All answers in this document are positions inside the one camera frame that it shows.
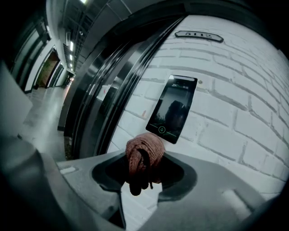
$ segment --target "door number plate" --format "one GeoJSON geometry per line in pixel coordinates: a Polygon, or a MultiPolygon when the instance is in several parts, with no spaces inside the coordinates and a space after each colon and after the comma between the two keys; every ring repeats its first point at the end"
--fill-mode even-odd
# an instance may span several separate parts
{"type": "Polygon", "coordinates": [[[216,34],[198,32],[198,31],[179,31],[175,33],[178,38],[201,38],[222,43],[224,39],[216,34]]]}

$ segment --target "device screen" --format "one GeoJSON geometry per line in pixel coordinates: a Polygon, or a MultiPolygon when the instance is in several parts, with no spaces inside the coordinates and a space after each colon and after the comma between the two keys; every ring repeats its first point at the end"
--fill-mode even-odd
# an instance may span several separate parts
{"type": "Polygon", "coordinates": [[[196,85],[196,78],[171,75],[146,129],[176,143],[189,114],[196,85]]]}

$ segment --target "ceiling light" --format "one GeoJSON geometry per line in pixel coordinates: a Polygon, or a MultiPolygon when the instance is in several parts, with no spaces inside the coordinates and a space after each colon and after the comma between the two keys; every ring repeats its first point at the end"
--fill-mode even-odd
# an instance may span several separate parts
{"type": "Polygon", "coordinates": [[[70,42],[70,50],[73,51],[73,42],[70,42]]]}

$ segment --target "tiled floor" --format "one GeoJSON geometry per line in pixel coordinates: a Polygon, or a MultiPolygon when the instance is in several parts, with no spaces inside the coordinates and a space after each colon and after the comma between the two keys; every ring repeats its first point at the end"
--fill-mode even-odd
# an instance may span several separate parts
{"type": "Polygon", "coordinates": [[[27,94],[33,107],[19,133],[24,140],[40,152],[51,155],[57,162],[65,161],[63,132],[58,131],[57,126],[68,90],[69,87],[39,88],[27,94]]]}

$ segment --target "white brick wall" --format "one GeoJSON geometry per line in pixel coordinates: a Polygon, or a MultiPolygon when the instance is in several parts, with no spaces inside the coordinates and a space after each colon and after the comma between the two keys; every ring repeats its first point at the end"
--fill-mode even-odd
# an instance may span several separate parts
{"type": "Polygon", "coordinates": [[[264,198],[289,174],[289,66],[266,39],[220,18],[188,16],[168,37],[135,88],[109,150],[145,132],[170,74],[195,77],[185,127],[169,151],[216,162],[264,198]],[[179,30],[216,33],[223,43],[175,38],[179,30]]]}

